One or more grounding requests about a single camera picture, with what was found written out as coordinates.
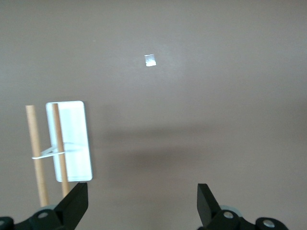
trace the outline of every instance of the brown background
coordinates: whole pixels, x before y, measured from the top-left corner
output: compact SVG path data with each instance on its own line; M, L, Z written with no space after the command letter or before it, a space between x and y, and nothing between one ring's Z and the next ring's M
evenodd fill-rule
M208 183L252 223L304 230L306 38L306 0L1 0L0 215L39 207L24 106L46 149L45 104L82 100L94 179L77 229L196 229Z

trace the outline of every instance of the wooden dowel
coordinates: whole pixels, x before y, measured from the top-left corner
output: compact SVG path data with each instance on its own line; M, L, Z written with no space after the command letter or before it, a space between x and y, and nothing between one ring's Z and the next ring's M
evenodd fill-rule
M56 134L57 134L58 152L64 152L65 150L64 150L64 144L63 144L61 122L60 122L60 117L59 117L59 106L57 103L52 104L52 111L53 111L54 125L56 128ZM69 184L68 184L68 178L67 178L65 153L59 155L59 162L61 165L62 193L63 193L63 197L65 197L70 191Z
M28 126L30 132L31 146L33 157L40 157L40 142L36 121L36 113L34 105L27 105L26 107ZM41 207L49 205L49 197L46 187L44 165L41 159L34 160L34 168L36 174L36 182L38 188L38 195Z

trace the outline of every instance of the screw head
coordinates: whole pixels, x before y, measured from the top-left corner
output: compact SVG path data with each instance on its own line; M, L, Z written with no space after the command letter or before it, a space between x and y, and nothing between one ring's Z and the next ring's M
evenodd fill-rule
M40 213L37 217L38 217L39 219L41 219L41 218L45 218L46 216L48 216L48 213L47 213L47 212L42 212L42 213Z
M265 226L269 227L269 228L274 228L274 227L275 227L275 224L274 224L272 221L270 221L269 219L265 219L265 220L263 221L263 224L264 224Z
M224 212L224 217L226 217L228 219L232 219L234 217L234 215L231 212Z

